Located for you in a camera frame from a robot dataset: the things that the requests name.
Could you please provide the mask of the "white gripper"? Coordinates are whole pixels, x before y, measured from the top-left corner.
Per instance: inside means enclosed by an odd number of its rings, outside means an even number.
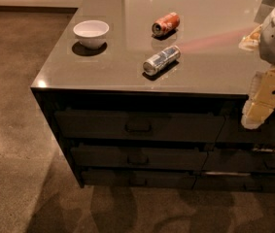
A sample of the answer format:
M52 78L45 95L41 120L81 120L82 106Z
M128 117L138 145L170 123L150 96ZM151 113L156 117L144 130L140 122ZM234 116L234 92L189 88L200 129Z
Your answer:
M256 27L249 35L242 38L238 48L253 51L259 46L262 25ZM258 129L275 108L275 65L266 72L256 72L252 79L249 91L249 100L246 101L241 117L244 128Z

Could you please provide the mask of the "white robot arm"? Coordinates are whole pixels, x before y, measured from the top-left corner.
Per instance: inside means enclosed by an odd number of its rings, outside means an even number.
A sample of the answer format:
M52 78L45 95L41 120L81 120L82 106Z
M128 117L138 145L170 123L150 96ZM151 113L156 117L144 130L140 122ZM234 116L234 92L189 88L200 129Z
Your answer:
M256 72L242 110L241 123L246 129L259 128L275 110L275 7L264 22L239 43L241 50L258 50L270 64L265 73Z

